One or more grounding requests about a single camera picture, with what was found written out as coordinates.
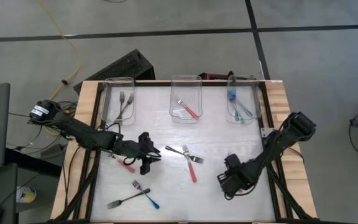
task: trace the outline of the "concrete floor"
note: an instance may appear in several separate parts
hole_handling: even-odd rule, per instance
[[[154,30],[250,28],[241,0],[43,0],[65,34]],[[251,1],[258,27],[358,24],[358,1]],[[0,37],[58,35],[35,1],[0,0]],[[301,144],[318,216],[322,220],[358,223],[358,154],[347,135],[348,120],[358,113],[358,29],[260,33],[271,79],[284,80],[293,111],[307,114],[318,126]],[[201,72],[254,75],[263,78],[252,33],[163,35],[79,39],[81,68],[73,83],[97,72],[133,49],[154,65],[158,79]],[[0,83],[11,87],[10,111],[26,114],[49,98],[62,78],[75,69],[75,56],[64,40],[0,42]],[[56,100],[75,101],[71,88]],[[37,128],[9,117],[7,141],[26,144]],[[354,130],[358,146],[358,129]],[[43,133],[34,146],[53,138]],[[56,189],[56,181],[38,180]],[[46,205],[22,212],[21,223],[49,218]]]

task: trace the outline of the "wooden table frame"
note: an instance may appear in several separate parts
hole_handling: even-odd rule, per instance
[[[170,86],[170,80],[145,80],[136,81],[136,86]],[[226,86],[226,81],[222,80],[203,80],[203,86]],[[285,94],[282,81],[260,81],[259,101],[262,117],[259,120],[261,128],[278,128],[281,123],[290,114],[290,108]],[[103,106],[100,99],[103,98],[103,84],[98,81],[86,81],[83,83],[75,118],[90,125],[91,127],[99,126],[102,121],[98,114]],[[78,148],[76,142],[69,142],[64,161],[64,169],[68,173],[68,167],[73,155]],[[292,148],[300,152],[299,145]],[[68,188],[68,201],[71,201],[76,194],[79,185],[84,181],[87,173],[90,171],[94,158],[98,158],[98,153],[79,150],[72,162],[70,186]],[[282,158],[275,161],[275,169],[280,179],[284,180],[288,190],[291,192],[296,201],[302,206],[306,213],[316,217],[313,198],[311,196],[305,167],[299,155],[290,151],[285,151]],[[90,218],[93,201],[93,190],[96,181],[94,181],[83,195],[81,203],[76,207],[71,217]],[[292,218],[292,210],[286,200],[283,198],[281,191],[274,186],[271,178],[269,185],[272,194],[273,208],[275,218]],[[64,209],[65,201],[65,184],[63,171],[60,175],[58,189],[53,205],[51,218],[56,218]]]

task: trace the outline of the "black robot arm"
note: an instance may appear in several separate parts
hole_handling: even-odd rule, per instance
[[[218,181],[226,198],[233,198],[240,189],[254,188],[262,169],[286,148],[298,141],[309,140],[316,131],[315,126],[303,113],[291,113],[278,130],[263,139],[265,150],[258,157],[243,163],[235,154],[225,158],[227,171],[218,175]]]
[[[154,148],[153,141],[149,134],[144,132],[139,136],[139,142],[132,140],[123,141],[121,133],[97,130],[89,127],[85,123],[67,115],[60,105],[54,101],[38,101],[30,112],[30,122],[38,125],[48,126],[62,130],[66,134],[74,136],[77,143],[86,150],[102,150],[114,153],[120,156],[126,156],[126,159],[142,160],[140,174],[145,175],[150,171],[150,164],[159,161],[160,151]]]

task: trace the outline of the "black metal frame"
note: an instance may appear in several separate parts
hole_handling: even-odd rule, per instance
[[[136,82],[135,83],[136,87],[142,87],[142,86],[170,86],[170,85],[171,85],[170,82],[158,82],[158,81],[156,81],[156,82],[139,82],[139,83]],[[227,85],[227,81],[225,81],[225,80],[222,80],[221,82],[203,82],[203,86],[226,86],[226,85]],[[264,99],[264,106],[265,106],[265,110],[266,110],[266,114],[267,114],[268,125],[269,125],[270,128],[273,128],[274,127],[273,126],[273,119],[272,119],[272,114],[271,114],[271,110],[270,110],[269,97],[267,95],[265,82],[259,82],[259,89],[261,90],[262,97]],[[95,124],[96,124],[96,118],[97,118],[97,114],[98,114],[98,108],[99,108],[99,105],[100,105],[100,99],[101,99],[102,91],[103,91],[103,83],[100,82],[99,85],[98,85],[98,91],[97,91],[97,94],[96,94],[96,99],[95,99],[95,104],[94,104],[94,109],[93,109],[93,118],[92,118],[92,121],[91,121],[92,127],[94,127]],[[260,117],[258,119],[258,124],[259,124],[259,128],[264,127],[262,117]],[[95,159],[96,159],[96,157],[98,157],[98,158],[100,157],[100,152],[96,153]],[[88,170],[89,159],[90,159],[90,152],[87,151],[86,154],[85,154],[85,157],[84,157],[84,163],[83,163],[83,169],[82,169],[82,173],[81,173],[80,185],[83,182],[83,179],[84,179],[83,176],[86,176],[86,172]],[[278,169],[279,178],[283,183],[285,183],[285,176],[284,176],[284,171],[283,171],[283,167],[282,167],[281,158],[276,159],[275,162],[277,163],[277,169]],[[274,210],[274,214],[275,214],[275,219],[279,220],[282,217],[280,216],[280,208],[279,208],[279,205],[278,205],[277,192],[276,192],[274,181],[272,180],[271,176],[269,176],[269,175],[268,175],[268,183],[269,183],[269,187],[270,187],[270,194],[272,196],[272,203],[273,203],[273,210]],[[86,219],[90,219],[90,217],[91,217],[95,185],[96,185],[96,179],[91,184],[91,187],[90,187],[90,190],[89,190],[88,203],[86,205],[86,215],[85,215]],[[292,209],[291,209],[290,205],[285,200],[285,198],[283,198],[283,199],[284,199],[285,208],[286,208],[286,211],[287,211],[287,218],[293,218]],[[76,208],[76,211],[77,211],[75,213],[76,216],[74,216],[73,218],[78,218],[79,211],[80,211],[80,205],[78,205],[78,207]]]
[[[60,172],[62,171],[61,166],[41,159],[36,159],[12,149],[5,149],[5,164],[10,163],[16,163],[20,168],[56,178],[60,178]]]

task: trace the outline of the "white label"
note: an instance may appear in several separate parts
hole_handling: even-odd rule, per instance
[[[35,106],[34,109],[36,110],[39,110],[39,111],[42,111],[44,114],[49,114],[49,110],[43,108],[43,107],[40,107],[40,106]]]
[[[31,113],[35,113],[35,114],[38,115],[38,116],[42,116],[42,112],[41,112],[41,111],[37,111],[37,110],[35,110],[35,109],[33,109],[33,110],[31,111]]]

